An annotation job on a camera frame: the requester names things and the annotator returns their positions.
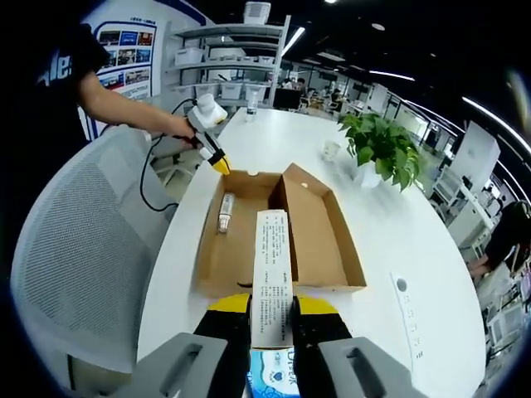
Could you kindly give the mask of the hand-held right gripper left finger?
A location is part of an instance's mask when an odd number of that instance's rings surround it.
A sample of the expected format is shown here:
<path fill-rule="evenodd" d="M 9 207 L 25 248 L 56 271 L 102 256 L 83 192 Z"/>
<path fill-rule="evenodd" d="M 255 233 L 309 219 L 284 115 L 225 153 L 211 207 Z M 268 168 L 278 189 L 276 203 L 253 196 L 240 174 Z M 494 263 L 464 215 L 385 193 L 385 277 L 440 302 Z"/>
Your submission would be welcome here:
<path fill-rule="evenodd" d="M 241 397 L 250 367 L 249 294 L 211 304 L 195 331 L 181 332 L 143 358 L 133 397 Z"/>

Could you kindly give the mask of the person's left hand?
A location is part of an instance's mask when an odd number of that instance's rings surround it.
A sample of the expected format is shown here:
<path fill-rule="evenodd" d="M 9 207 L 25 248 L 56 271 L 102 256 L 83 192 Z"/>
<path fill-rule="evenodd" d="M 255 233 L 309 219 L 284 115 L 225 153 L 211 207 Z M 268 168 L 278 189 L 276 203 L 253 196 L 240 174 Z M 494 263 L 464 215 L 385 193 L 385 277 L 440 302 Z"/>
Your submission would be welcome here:
<path fill-rule="evenodd" d="M 193 147 L 195 145 L 193 141 L 195 137 L 195 129 L 189 123 L 187 118 L 174 115 L 169 122 L 168 135 L 185 142 L 188 146 Z"/>

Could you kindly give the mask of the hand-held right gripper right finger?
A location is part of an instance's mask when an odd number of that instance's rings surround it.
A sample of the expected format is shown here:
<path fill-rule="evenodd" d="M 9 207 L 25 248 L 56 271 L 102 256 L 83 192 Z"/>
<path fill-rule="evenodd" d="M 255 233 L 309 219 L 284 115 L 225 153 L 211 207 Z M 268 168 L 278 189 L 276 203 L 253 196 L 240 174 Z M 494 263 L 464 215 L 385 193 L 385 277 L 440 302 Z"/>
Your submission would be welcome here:
<path fill-rule="evenodd" d="M 415 395 L 407 367 L 369 339 L 353 337 L 328 301 L 295 296 L 292 333 L 302 397 Z"/>

